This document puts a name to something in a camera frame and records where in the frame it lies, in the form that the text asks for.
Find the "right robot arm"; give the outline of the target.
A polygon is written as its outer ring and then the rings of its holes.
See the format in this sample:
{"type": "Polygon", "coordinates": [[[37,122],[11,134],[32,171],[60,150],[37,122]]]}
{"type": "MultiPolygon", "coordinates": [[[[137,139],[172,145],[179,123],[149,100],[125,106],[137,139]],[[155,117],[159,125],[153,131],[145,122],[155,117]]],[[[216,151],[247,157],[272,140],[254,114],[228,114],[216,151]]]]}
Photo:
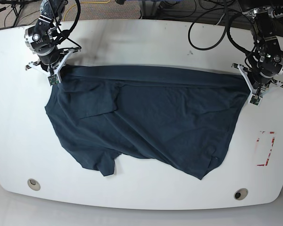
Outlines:
{"type": "Polygon", "coordinates": [[[25,30],[25,44],[38,56],[38,61],[29,62],[25,69],[33,68],[45,74],[50,85],[61,83],[62,67],[73,53],[82,49],[78,43],[69,38],[80,18],[80,1],[75,2],[77,13],[70,29],[60,29],[67,4],[67,0],[43,0],[36,25],[25,30]]]}

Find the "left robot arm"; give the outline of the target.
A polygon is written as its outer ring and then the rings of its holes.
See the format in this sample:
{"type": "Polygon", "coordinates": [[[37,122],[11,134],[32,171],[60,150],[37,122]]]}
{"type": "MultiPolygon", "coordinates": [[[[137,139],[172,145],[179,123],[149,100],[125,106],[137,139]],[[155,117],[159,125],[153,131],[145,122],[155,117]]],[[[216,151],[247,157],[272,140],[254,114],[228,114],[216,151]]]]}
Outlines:
{"type": "Polygon", "coordinates": [[[217,47],[224,37],[245,55],[245,65],[233,64],[244,77],[250,95],[248,102],[257,105],[263,95],[271,91],[270,84],[283,88],[283,82],[274,79],[276,75],[283,74],[283,51],[276,35],[274,20],[283,17],[283,0],[240,0],[240,11],[229,8],[230,1],[216,2],[223,10],[225,28],[221,38],[205,51],[217,47]],[[251,25],[253,48],[247,50],[237,44],[231,36],[231,27],[235,19],[245,17],[251,25]]]}

